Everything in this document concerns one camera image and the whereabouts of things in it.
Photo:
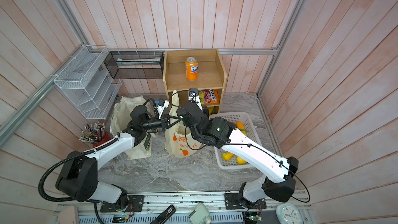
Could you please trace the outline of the floral canvas tote bag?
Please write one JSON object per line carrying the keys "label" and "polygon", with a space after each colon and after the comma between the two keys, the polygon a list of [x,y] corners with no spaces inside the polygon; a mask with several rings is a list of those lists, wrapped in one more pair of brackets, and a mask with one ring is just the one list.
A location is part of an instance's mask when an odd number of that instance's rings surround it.
{"label": "floral canvas tote bag", "polygon": [[[110,133],[115,136],[123,131],[131,121],[131,112],[136,106],[143,105],[146,100],[143,96],[134,98],[121,97],[121,100],[114,106],[112,118],[110,121]],[[152,136],[147,136],[144,140],[124,153],[129,160],[143,159],[151,157]]]}

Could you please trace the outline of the yellow plastic grocery bag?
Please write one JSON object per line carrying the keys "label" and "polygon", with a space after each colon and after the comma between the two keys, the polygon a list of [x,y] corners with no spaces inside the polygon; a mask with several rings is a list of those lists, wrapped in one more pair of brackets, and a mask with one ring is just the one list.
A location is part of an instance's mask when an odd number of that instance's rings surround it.
{"label": "yellow plastic grocery bag", "polygon": [[165,149],[170,155],[176,158],[188,157],[204,147],[193,139],[191,131],[182,121],[171,119],[170,123],[176,123],[165,131]]}

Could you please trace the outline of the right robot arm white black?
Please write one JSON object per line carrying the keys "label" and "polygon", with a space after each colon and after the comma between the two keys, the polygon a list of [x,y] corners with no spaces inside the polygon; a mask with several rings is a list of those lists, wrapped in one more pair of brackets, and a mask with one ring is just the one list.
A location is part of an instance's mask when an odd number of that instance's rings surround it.
{"label": "right robot arm white black", "polygon": [[299,164],[296,158],[284,158],[268,151],[244,135],[235,124],[221,117],[210,119],[193,102],[186,102],[176,113],[194,140],[237,155],[263,174],[241,185],[237,198],[242,205],[249,206],[266,197],[285,203],[293,197],[299,180],[295,175]]}

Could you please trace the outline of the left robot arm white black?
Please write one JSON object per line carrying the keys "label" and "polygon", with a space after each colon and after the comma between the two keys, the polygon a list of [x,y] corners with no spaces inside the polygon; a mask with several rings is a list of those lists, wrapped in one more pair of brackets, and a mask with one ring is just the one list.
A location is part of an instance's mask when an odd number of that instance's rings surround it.
{"label": "left robot arm white black", "polygon": [[[118,203],[123,208],[129,200],[126,190],[98,181],[98,170],[114,157],[136,147],[148,135],[159,129],[169,129],[180,122],[180,118],[175,116],[162,117],[156,101],[152,105],[153,113],[148,111],[145,104],[135,107],[130,113],[131,120],[127,127],[110,141],[84,152],[74,151],[50,167],[39,180],[39,195],[51,202],[107,202]],[[56,188],[65,193],[66,198],[51,197],[44,190],[47,177],[58,167],[62,167],[62,170]]]}

